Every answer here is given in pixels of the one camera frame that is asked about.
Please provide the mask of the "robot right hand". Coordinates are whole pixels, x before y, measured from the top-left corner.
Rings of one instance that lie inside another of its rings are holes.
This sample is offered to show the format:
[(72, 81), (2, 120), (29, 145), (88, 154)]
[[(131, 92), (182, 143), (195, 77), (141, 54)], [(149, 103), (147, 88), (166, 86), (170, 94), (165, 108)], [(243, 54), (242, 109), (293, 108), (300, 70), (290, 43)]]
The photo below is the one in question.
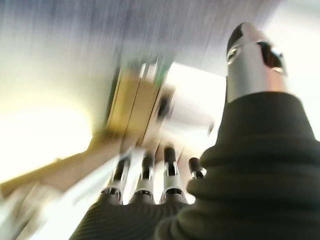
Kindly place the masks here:
[(284, 57), (250, 23), (232, 32), (216, 143), (200, 158), (204, 177), (153, 204), (103, 190), (73, 240), (317, 240), (320, 143), (301, 101), (287, 87)]

